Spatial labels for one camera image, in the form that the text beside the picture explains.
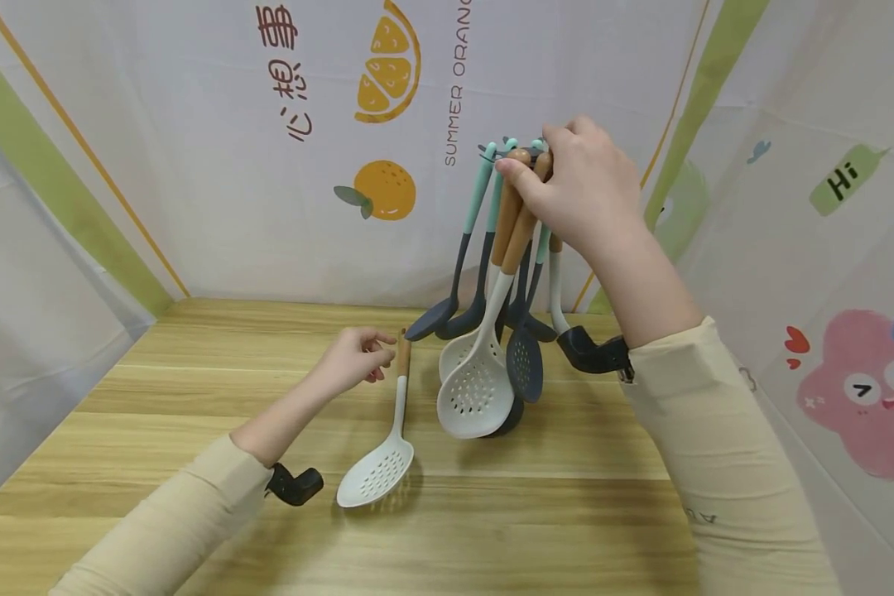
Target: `orange illustration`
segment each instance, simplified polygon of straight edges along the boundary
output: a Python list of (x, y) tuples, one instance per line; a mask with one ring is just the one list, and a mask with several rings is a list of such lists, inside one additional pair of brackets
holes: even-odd
[(342, 201), (361, 208), (362, 218), (404, 219), (414, 209), (417, 188), (404, 168), (387, 159), (364, 164), (354, 177), (354, 188), (335, 186)]
[(387, 14), (377, 21), (371, 42), (373, 57), (364, 63), (358, 83), (358, 107), (354, 119), (367, 124), (388, 122), (411, 105), (421, 81), (421, 44), (401, 9), (384, 0)]

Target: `wooden handle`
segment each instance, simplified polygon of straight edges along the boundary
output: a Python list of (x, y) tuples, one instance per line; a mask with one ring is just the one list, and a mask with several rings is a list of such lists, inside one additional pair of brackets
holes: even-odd
[(401, 329), (401, 337), (397, 338), (397, 376), (407, 377), (407, 372), (411, 370), (411, 343), (404, 334), (407, 329)]
[[(512, 150), (508, 153), (507, 158), (516, 159), (523, 165), (530, 165), (530, 152), (525, 149)], [(493, 255), (490, 256), (490, 262), (497, 267), (503, 264), (503, 256), (506, 255), (512, 227), (517, 221), (517, 215), (520, 213), (522, 205), (523, 199), (521, 199), (520, 193), (517, 193), (517, 189), (504, 178), (501, 192), (501, 213), (497, 216), (497, 233), (493, 236)]]
[(550, 176), (553, 176), (553, 153), (546, 151), (536, 156), (536, 163), (533, 165), (533, 173), (543, 182), (547, 182)]
[(526, 245), (533, 239), (533, 231), (536, 228), (536, 216), (530, 211), (526, 205), (520, 209), (517, 215), (517, 223), (512, 228), (510, 234), (510, 243), (507, 245), (506, 255), (503, 256), (503, 264), (501, 271), (506, 275), (514, 275), (520, 261), (523, 259), (523, 252)]

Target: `beige sleeve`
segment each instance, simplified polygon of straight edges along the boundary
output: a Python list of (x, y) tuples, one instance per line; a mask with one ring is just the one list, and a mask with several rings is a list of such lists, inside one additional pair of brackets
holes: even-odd
[(841, 594), (798, 478), (715, 322), (629, 358), (623, 390), (683, 502), (703, 594)]
[(225, 435), (140, 502), (50, 594), (175, 594), (271, 478)]

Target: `wooden table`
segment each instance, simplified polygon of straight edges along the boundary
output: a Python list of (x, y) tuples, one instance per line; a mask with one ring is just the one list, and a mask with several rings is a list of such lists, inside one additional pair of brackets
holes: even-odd
[[(177, 304), (0, 491), (0, 594), (44, 594), (121, 516), (298, 381), (342, 327), (416, 311), (237, 300)], [(602, 341), (604, 316), (573, 316)], [(396, 493), (341, 510), (348, 467), (388, 433), (393, 376), (330, 403), (284, 459), (325, 488), (267, 498), (183, 594), (696, 594), (685, 516), (614, 375), (543, 346), (546, 387), (504, 438), (454, 440), (435, 413), (442, 341), (414, 346)]]

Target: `red heart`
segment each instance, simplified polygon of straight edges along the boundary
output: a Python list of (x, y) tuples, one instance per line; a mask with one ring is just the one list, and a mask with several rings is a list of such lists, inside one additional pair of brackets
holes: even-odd
[(787, 347), (788, 351), (794, 353), (807, 353), (807, 351), (811, 350), (811, 344), (807, 341), (805, 334), (800, 332), (797, 327), (785, 327), (785, 331), (788, 333), (788, 337), (791, 339), (786, 340), (785, 347)]

